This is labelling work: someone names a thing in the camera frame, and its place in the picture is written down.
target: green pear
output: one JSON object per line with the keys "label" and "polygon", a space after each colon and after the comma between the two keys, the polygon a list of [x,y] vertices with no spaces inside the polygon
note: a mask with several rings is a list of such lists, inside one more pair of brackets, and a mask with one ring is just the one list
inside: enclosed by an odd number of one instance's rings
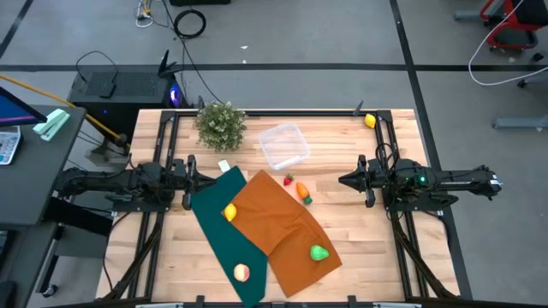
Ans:
{"label": "green pear", "polygon": [[329,252],[322,246],[314,245],[310,248],[310,258],[314,261],[321,261],[329,257]]}

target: yellow pole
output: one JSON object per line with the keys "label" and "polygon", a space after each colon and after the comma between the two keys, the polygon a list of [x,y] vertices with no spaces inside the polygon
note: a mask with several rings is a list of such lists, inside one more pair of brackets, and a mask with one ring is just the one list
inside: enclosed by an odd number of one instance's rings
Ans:
{"label": "yellow pole", "polygon": [[[26,84],[26,83],[24,83],[24,82],[20,82],[20,81],[18,81],[18,80],[16,80],[16,79],[13,79],[13,78],[8,77],[8,76],[6,76],[6,75],[0,75],[0,79],[9,81],[9,82],[14,83],[14,84],[16,84],[16,85],[18,85],[18,86],[22,86],[22,87],[24,87],[24,88],[27,89],[27,90],[36,92],[36,93],[38,93],[38,94],[40,94],[40,95],[44,95],[44,96],[46,96],[46,97],[48,97],[48,98],[53,98],[53,99],[55,99],[57,102],[61,102],[61,103],[66,104],[66,105],[68,105],[68,106],[70,106],[70,107],[72,107],[72,108],[76,107],[76,106],[74,106],[72,103],[70,103],[69,101],[67,101],[66,99],[58,98],[57,96],[55,96],[55,95],[53,95],[53,94],[50,94],[50,93],[45,92],[45,91],[42,91],[42,90],[40,90],[40,89],[38,89],[38,88],[35,88],[34,86],[28,85],[28,84]],[[106,127],[105,125],[103,125],[103,123],[101,123],[100,121],[97,121],[97,119],[95,119],[95,118],[92,117],[91,115],[86,114],[86,119],[87,119],[88,121],[90,121],[91,123],[97,125],[98,127],[101,127],[101,129],[103,129],[106,133],[108,133],[108,134],[114,136],[114,138],[120,139],[120,136],[119,136],[117,133],[114,133],[113,131],[111,131],[108,127]]]}

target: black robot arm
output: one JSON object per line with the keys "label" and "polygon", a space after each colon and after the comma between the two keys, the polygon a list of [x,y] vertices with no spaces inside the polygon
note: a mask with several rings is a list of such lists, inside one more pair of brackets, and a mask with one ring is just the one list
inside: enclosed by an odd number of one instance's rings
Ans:
{"label": "black robot arm", "polygon": [[434,171],[399,159],[392,168],[383,169],[378,159],[367,161],[363,155],[356,171],[341,176],[339,182],[366,192],[367,207],[375,204],[372,189],[383,188],[386,210],[442,210],[458,200],[445,192],[468,191],[491,200],[501,190],[497,175],[483,165],[466,171]]}
{"label": "black robot arm", "polygon": [[215,182],[198,172],[194,155],[189,155],[187,166],[184,160],[174,159],[168,169],[159,163],[139,164],[115,173],[67,169],[57,178],[55,189],[61,198],[87,191],[112,192],[108,199],[119,211],[165,211],[175,190],[184,190],[182,205],[190,210],[192,194]]}

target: computer monitor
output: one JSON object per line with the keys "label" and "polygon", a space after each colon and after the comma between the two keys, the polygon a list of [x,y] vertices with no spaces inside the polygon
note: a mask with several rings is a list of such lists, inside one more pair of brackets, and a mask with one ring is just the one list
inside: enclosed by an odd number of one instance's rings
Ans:
{"label": "computer monitor", "polygon": [[36,124],[47,118],[0,86],[0,127]]}

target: wooden table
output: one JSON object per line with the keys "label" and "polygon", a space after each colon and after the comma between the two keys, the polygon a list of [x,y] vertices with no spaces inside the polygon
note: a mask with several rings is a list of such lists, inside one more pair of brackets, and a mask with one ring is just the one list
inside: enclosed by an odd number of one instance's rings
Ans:
{"label": "wooden table", "polygon": [[[140,112],[131,150],[134,164],[152,160],[160,112]],[[392,110],[392,115],[401,156],[427,165],[414,111]],[[258,137],[260,132],[282,123],[299,126],[310,145],[311,156],[285,170],[274,171],[268,166]],[[348,295],[356,295],[359,301],[403,300],[394,236],[381,205],[381,193],[376,192],[377,205],[367,209],[365,194],[337,181],[339,176],[354,171],[359,154],[365,154],[368,159],[374,157],[377,146],[374,130],[363,124],[363,117],[249,117],[245,124],[247,131],[241,149],[220,154],[197,144],[198,131],[193,117],[183,118],[179,123],[175,158],[186,160],[188,154],[194,154],[198,171],[214,177],[221,175],[217,162],[223,159],[230,166],[239,166],[248,180],[261,169],[280,183],[285,174],[293,174],[310,190],[314,202],[307,208],[324,228],[342,260],[342,267],[290,299],[285,298],[269,269],[263,301],[347,301]],[[161,156],[163,165],[169,136],[170,127],[166,130]],[[288,192],[295,196],[293,189]],[[152,300],[195,301],[197,295],[205,295],[206,301],[239,301],[196,217],[192,211],[182,209],[181,201],[179,192],[164,220]],[[110,236],[105,263],[115,284],[134,259],[141,215],[129,215]],[[458,293],[443,224],[423,213],[414,213],[414,221],[422,257],[438,279],[451,292]],[[414,294],[418,295],[411,264],[408,260]],[[143,294],[147,265],[145,261],[138,296]],[[103,274],[97,296],[108,291]]]}

